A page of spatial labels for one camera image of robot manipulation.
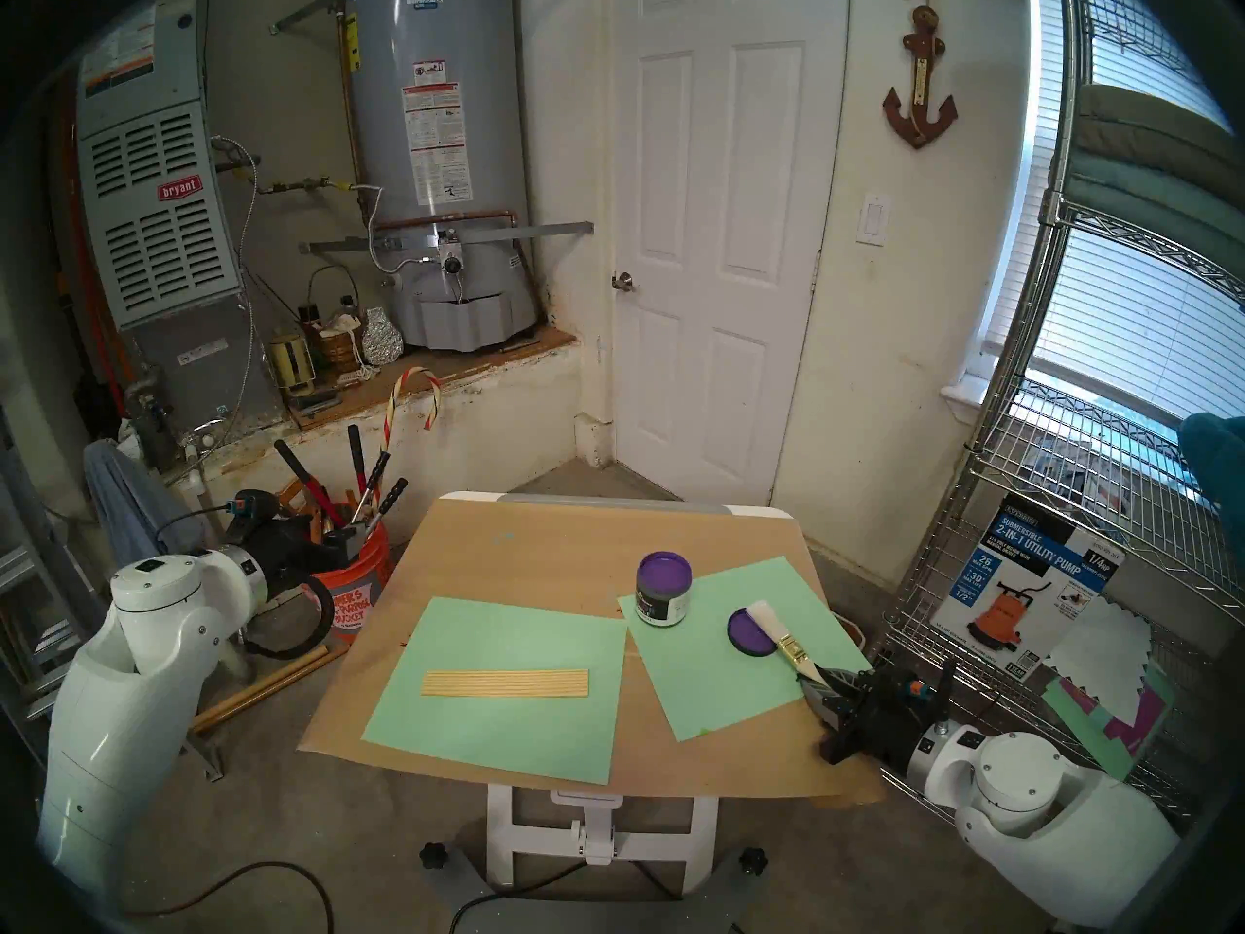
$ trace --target rusty anchor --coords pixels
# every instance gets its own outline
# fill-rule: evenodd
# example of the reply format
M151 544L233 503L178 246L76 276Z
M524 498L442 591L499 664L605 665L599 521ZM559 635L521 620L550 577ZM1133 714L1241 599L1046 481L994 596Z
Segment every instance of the rusty anchor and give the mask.
M909 116L905 118L899 112L901 105L894 86L883 100L881 108L886 113L891 128L906 139L913 149L920 149L931 139L942 136L959 113L955 110L955 97L947 96L937 110L937 120L931 123L926 118L934 62L946 52L946 44L934 35L937 29L937 12L930 7L929 0L925 0L925 5L913 10L913 27L916 31L904 36L904 49L913 54L913 98Z

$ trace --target brown paper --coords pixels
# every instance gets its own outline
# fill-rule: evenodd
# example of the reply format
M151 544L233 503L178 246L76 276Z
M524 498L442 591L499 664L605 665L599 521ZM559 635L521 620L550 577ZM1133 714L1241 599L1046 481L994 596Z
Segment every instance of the brown paper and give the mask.
M662 549L686 557L696 575L786 555L824 599L794 519L442 498L407 545L299 748L411 773L538 790L838 797L845 804L881 800L873 761L855 756L832 767L818 756L824 730L803 700L677 742L630 635L608 786L491 770L361 738L433 595L621 618L618 597L635 589L640 559Z

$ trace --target bryant logo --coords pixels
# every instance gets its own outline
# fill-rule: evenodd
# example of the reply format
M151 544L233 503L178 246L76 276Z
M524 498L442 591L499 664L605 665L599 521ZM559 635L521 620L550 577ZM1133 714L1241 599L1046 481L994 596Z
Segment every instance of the bryant logo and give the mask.
M162 200L179 200L183 197L189 197L192 193L198 193L202 189L203 181L198 177L198 174L194 177L182 177L179 181L159 184L159 198Z

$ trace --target orange bucket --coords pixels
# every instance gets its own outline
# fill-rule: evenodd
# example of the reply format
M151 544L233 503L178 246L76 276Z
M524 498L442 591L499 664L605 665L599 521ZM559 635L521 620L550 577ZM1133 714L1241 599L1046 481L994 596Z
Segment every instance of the orange bucket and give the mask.
M393 559L390 558L388 532L381 522L372 532L359 558L337 572L316 573L316 578L332 593L332 631L347 643L354 643L359 630L364 628L364 620L376 600L380 599L385 583L393 574ZM316 601L311 590L303 587L311 601Z

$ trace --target door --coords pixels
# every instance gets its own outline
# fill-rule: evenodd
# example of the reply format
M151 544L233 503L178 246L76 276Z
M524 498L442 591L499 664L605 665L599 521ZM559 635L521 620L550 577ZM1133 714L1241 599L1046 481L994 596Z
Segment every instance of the door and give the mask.
M634 288L615 293L618 457L690 501L766 504L822 244L847 0L615 0L614 19L615 271Z

